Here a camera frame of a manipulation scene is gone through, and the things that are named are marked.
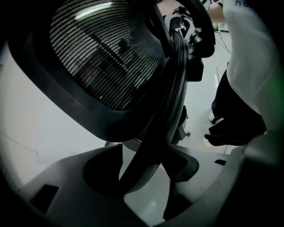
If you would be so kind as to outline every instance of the cable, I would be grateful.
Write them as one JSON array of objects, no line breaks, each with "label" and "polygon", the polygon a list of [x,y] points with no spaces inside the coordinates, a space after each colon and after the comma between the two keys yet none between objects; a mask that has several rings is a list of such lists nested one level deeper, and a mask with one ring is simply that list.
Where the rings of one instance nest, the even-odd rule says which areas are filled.
[{"label": "cable", "polygon": [[225,51],[227,51],[229,54],[231,54],[231,52],[229,50],[227,50],[217,39],[215,39],[215,40],[221,45],[221,47],[224,48]]},{"label": "cable", "polygon": [[215,40],[216,40],[229,54],[231,54],[231,51],[227,48],[227,46],[226,46],[226,44],[225,44],[225,42],[224,42],[224,40],[223,40],[223,38],[222,38],[221,32],[216,31],[215,33],[218,33],[218,34],[220,35],[221,41],[222,41],[222,43],[224,44],[224,46],[223,46],[217,39],[215,39]]},{"label": "cable", "polygon": [[226,46],[226,44],[225,44],[225,42],[224,42],[224,40],[223,40],[223,38],[222,38],[221,32],[220,32],[219,34],[220,34],[220,38],[221,38],[222,43],[223,43],[224,46],[227,48],[227,46]]}]

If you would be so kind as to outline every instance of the white wall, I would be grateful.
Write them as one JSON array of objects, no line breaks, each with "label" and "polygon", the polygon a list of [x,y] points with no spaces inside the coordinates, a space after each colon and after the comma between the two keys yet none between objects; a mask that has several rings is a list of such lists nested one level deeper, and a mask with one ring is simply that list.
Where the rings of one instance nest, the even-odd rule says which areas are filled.
[{"label": "white wall", "polygon": [[17,186],[62,158],[104,146],[30,81],[7,46],[0,63],[0,152]]}]

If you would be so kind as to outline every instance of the white shirt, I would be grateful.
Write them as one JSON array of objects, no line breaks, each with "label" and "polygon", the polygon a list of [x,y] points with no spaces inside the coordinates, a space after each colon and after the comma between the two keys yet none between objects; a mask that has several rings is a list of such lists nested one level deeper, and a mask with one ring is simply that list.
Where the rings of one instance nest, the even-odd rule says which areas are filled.
[{"label": "white shirt", "polygon": [[245,0],[223,2],[232,38],[227,77],[232,89],[260,114],[263,86],[280,64],[278,51],[261,18]]}]

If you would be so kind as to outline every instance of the floor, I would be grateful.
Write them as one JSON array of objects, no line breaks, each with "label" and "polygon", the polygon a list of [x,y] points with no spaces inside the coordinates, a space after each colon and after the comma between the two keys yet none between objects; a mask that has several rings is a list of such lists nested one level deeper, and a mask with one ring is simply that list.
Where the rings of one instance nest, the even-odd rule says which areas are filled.
[{"label": "floor", "polygon": [[221,37],[226,47],[231,50],[231,37],[227,32],[215,33],[216,45],[215,53],[210,58],[203,59],[204,72],[201,82],[189,82],[185,97],[185,106],[189,119],[186,122],[186,132],[191,132],[190,137],[186,137],[178,145],[205,151],[230,154],[235,146],[204,147],[202,138],[209,133],[208,128],[212,126],[208,116],[211,112],[212,101],[215,98],[218,82],[220,81],[229,62],[230,54],[225,49]]}]

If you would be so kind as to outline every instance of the black mesh backrest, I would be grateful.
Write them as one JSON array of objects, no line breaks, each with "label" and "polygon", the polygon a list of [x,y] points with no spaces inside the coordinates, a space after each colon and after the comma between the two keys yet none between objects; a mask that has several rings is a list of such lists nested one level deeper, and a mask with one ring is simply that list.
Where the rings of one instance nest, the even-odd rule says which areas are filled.
[{"label": "black mesh backrest", "polygon": [[50,25],[50,42],[70,76],[113,110],[131,106],[163,57],[141,12],[125,0],[68,0]]}]

